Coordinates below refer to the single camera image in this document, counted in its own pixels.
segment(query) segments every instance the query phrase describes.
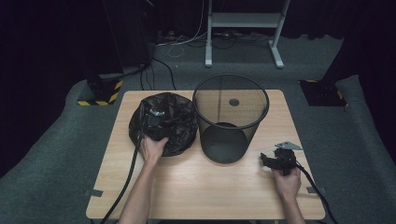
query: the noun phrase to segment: black mesh wastebasket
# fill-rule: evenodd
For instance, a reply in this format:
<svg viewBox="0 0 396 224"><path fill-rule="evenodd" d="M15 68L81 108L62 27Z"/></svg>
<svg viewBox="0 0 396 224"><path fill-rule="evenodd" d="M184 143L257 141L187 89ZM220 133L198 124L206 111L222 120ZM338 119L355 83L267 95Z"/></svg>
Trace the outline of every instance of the black mesh wastebasket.
<svg viewBox="0 0 396 224"><path fill-rule="evenodd" d="M219 163L241 159L269 109L266 91L255 81L219 75L201 82L192 102L198 114L201 146Z"/></svg>

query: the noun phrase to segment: black device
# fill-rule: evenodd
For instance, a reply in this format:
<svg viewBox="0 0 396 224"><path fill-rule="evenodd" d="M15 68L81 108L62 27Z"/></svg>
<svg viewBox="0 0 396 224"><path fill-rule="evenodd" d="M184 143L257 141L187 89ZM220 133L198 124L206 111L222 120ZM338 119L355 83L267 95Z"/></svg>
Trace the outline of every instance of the black device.
<svg viewBox="0 0 396 224"><path fill-rule="evenodd" d="M275 150L275 158L268 158L261 153L262 164L271 169L282 171L282 175L289 175L290 170L297 167L297 160L291 149L277 148Z"/></svg>
<svg viewBox="0 0 396 224"><path fill-rule="evenodd" d="M143 133L152 140L160 141L161 139L171 135L171 126L174 123L166 122L165 112L150 109L146 118L147 121L143 126Z"/></svg>

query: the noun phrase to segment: black plastic bag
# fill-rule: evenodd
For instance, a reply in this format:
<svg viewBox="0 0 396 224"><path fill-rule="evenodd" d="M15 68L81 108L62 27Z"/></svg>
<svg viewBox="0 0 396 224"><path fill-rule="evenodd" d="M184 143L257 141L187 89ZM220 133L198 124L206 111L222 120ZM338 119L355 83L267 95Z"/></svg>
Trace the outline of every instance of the black plastic bag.
<svg viewBox="0 0 396 224"><path fill-rule="evenodd" d="M135 146L142 131L156 141L169 137L163 149L165 157L179 155L189 148L197 130L192 101L171 92L143 99L129 123L129 136Z"/></svg>

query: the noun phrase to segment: hand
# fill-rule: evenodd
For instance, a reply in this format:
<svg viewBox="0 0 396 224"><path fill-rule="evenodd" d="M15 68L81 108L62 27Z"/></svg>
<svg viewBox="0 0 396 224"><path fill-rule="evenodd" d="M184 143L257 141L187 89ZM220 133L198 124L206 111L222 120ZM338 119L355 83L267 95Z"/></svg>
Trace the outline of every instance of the hand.
<svg viewBox="0 0 396 224"><path fill-rule="evenodd" d="M301 170L293 168L290 174L283 176L280 171L272 169L276 182L276 190L283 201L296 200L301 186Z"/></svg>
<svg viewBox="0 0 396 224"><path fill-rule="evenodd" d="M168 140L169 138L165 137L161 139L161 141L156 142L144 135L142 143L140 144L140 153L142 153L145 163L156 164L163 155L163 148Z"/></svg>

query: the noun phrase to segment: small black object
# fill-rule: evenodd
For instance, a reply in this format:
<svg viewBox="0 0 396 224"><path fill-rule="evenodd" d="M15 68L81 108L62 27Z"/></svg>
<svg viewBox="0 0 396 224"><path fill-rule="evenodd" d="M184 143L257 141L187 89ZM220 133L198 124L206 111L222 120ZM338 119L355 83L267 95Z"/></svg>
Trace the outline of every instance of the small black object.
<svg viewBox="0 0 396 224"><path fill-rule="evenodd" d="M277 148L275 150L275 159L268 158L261 153L262 164L271 169L281 170L283 176L289 175L290 170L296 167L296 157L293 150Z"/></svg>
<svg viewBox="0 0 396 224"><path fill-rule="evenodd" d="M135 145L142 131L155 141L169 137L163 149L165 157L179 155L189 148L197 130L192 101L172 92L143 99L129 123L129 136Z"/></svg>
<svg viewBox="0 0 396 224"><path fill-rule="evenodd" d="M238 99L231 99L229 101L229 104L232 106L239 106L239 100Z"/></svg>

